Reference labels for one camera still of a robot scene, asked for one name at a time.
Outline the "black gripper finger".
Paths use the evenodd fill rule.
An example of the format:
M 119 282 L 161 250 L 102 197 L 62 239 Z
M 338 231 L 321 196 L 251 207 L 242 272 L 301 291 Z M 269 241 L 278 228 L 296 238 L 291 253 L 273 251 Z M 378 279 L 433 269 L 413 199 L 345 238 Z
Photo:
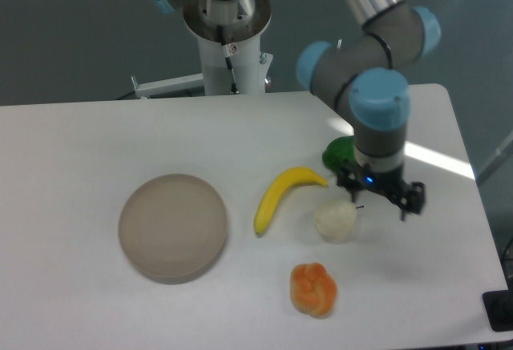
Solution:
M 409 214 L 420 215 L 425 205 L 425 184 L 401 181 L 391 196 L 392 204 L 400 209 L 400 220 L 406 221 Z
M 353 160 L 343 159 L 337 172 L 337 185 L 347 190 L 353 203 L 357 202 L 361 184 L 357 177 L 357 165 Z

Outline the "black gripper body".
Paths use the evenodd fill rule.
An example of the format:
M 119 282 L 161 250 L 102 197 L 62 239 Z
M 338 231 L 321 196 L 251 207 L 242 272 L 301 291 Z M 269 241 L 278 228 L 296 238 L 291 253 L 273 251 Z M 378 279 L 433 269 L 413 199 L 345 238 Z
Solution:
M 402 175 L 404 155 L 399 153 L 386 157 L 363 155 L 362 158 L 362 162 L 355 159 L 361 191 L 369 191 L 391 201 L 394 189 L 404 181 Z

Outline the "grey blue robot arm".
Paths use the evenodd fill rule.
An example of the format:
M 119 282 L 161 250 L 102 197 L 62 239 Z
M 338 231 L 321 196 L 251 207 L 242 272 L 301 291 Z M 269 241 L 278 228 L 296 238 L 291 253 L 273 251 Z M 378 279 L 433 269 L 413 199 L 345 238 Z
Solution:
M 352 159 L 336 169 L 337 185 L 352 197 L 370 191 L 403 215 L 421 213 L 423 183 L 402 172 L 410 96 L 400 66 L 431 52 L 441 38 L 437 18 L 405 0 L 346 0 L 362 28 L 348 45 L 314 42 L 297 61 L 301 85 L 348 122 Z M 206 95 L 265 91 L 270 56 L 260 49 L 272 9 L 269 0 L 153 0 L 164 13 L 181 10 L 196 37 Z

